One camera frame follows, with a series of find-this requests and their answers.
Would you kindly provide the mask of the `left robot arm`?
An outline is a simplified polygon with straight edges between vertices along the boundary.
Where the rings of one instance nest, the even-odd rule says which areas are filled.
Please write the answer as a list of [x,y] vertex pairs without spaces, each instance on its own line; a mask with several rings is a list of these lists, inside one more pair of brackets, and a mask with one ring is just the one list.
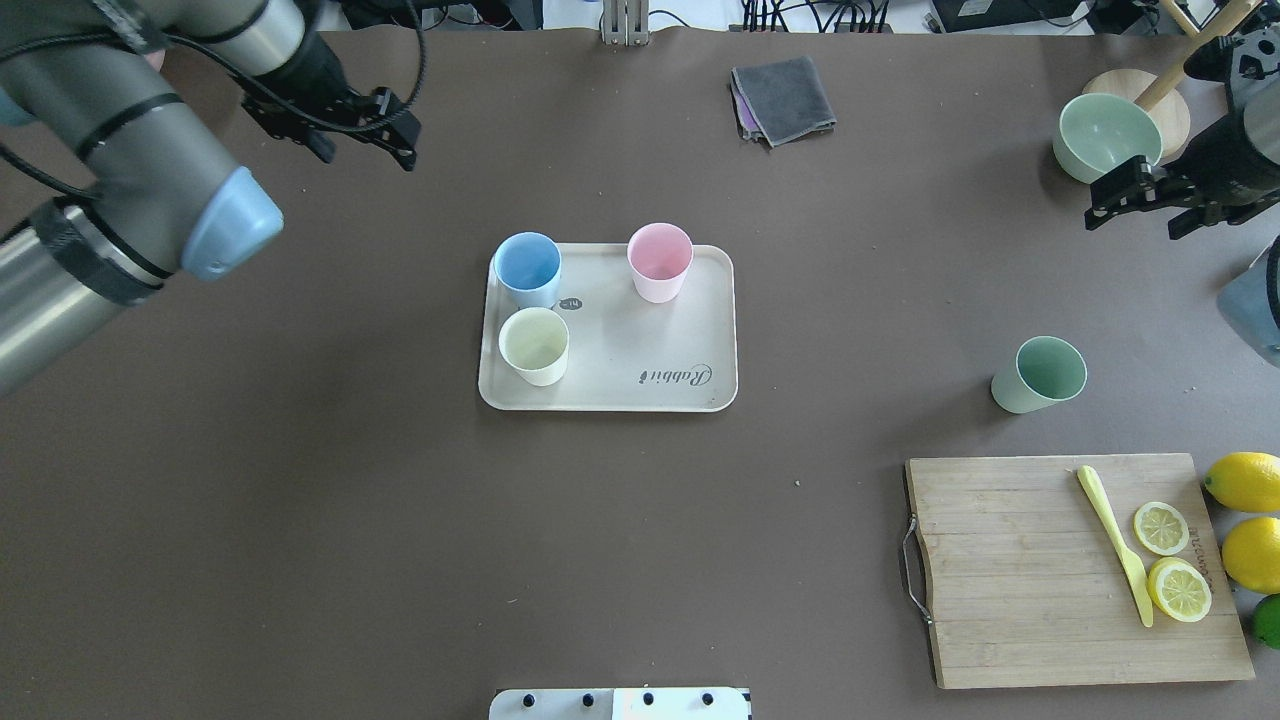
[[283,215],[150,56],[196,49],[244,91],[271,136],[332,159],[328,132],[416,163],[420,124],[390,90],[355,92],[297,1],[5,1],[3,122],[37,120],[93,174],[3,237],[9,393],[175,272],[215,281]]

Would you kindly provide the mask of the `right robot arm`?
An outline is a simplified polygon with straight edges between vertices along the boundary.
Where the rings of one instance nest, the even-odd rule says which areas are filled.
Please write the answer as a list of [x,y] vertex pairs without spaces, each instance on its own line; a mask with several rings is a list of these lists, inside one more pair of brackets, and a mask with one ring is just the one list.
[[1212,40],[1184,65],[1225,86],[1228,111],[1167,165],[1132,154],[1093,181],[1087,229],[1132,211],[1180,208],[1167,224],[1179,240],[1219,223],[1240,225],[1277,205],[1277,24]]

